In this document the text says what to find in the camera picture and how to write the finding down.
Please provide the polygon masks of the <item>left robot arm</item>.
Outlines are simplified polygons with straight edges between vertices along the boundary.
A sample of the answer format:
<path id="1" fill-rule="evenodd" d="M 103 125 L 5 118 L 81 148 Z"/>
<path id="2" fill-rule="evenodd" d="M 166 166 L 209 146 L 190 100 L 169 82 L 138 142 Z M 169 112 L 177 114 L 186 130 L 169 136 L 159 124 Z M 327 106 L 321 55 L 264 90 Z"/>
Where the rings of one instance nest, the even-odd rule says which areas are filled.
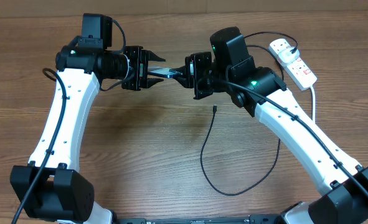
<path id="1" fill-rule="evenodd" d="M 94 186 L 80 174 L 80 149 L 90 108 L 102 82 L 138 91 L 164 80 L 148 67 L 159 57 L 141 46 L 112 50 L 117 21 L 102 14 L 83 15 L 82 33 L 62 47 L 55 68 L 43 74 L 55 93 L 40 141 L 24 166 L 14 166 L 10 183 L 18 212 L 56 223 L 117 223 L 116 213 L 95 201 Z"/>

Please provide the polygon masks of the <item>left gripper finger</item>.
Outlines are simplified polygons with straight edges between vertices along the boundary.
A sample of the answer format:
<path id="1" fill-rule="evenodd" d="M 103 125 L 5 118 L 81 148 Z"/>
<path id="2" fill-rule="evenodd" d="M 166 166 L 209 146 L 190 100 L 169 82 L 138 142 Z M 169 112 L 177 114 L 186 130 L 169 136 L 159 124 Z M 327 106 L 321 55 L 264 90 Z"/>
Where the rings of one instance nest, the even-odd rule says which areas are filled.
<path id="1" fill-rule="evenodd" d="M 154 61 L 154 62 L 165 62 L 166 60 L 164 58 L 161 58 L 157 56 L 154 52 L 148 51 L 148 60 Z"/>
<path id="2" fill-rule="evenodd" d="M 162 78 L 148 78 L 146 82 L 146 88 L 151 88 L 153 85 L 163 82 Z"/>

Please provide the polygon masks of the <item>Samsung Galaxy smartphone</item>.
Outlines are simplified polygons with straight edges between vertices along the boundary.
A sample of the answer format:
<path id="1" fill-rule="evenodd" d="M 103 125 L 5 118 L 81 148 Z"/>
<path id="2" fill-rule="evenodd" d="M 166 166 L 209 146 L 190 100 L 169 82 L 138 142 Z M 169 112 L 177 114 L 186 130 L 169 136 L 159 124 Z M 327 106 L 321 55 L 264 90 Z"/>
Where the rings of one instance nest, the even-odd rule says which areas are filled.
<path id="1" fill-rule="evenodd" d="M 173 68 L 152 66 L 148 67 L 148 75 L 162 78 L 175 78 L 182 75 L 182 73 Z"/>

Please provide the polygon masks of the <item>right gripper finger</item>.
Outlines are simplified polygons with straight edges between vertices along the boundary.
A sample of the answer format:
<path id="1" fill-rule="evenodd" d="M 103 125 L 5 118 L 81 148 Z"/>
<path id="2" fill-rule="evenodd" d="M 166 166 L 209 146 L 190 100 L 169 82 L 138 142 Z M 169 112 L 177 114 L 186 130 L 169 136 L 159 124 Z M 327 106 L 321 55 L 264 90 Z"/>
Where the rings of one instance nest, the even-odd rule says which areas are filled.
<path id="1" fill-rule="evenodd" d="M 184 88 L 187 88 L 187 80 L 182 77 L 176 77 L 175 80 L 182 85 Z"/>
<path id="2" fill-rule="evenodd" d="M 183 65 L 183 66 L 178 67 L 178 68 L 172 68 L 171 71 L 175 74 L 178 74 L 178 75 L 185 75 L 186 74 L 186 66 Z"/>

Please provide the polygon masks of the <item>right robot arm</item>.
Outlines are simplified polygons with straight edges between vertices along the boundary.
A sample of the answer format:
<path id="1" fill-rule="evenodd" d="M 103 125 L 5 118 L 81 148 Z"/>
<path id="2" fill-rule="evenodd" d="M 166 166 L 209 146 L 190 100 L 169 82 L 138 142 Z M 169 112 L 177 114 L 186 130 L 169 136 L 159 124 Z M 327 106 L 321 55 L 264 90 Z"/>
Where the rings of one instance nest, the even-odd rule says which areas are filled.
<path id="1" fill-rule="evenodd" d="M 192 54 L 177 69 L 177 81 L 195 98 L 225 92 L 273 131 L 304 167 L 320 198 L 299 202 L 276 223 L 362 223 L 368 219 L 368 166 L 335 145 L 301 109 L 272 69 L 257 67 L 237 27 L 210 37 L 212 50 Z"/>

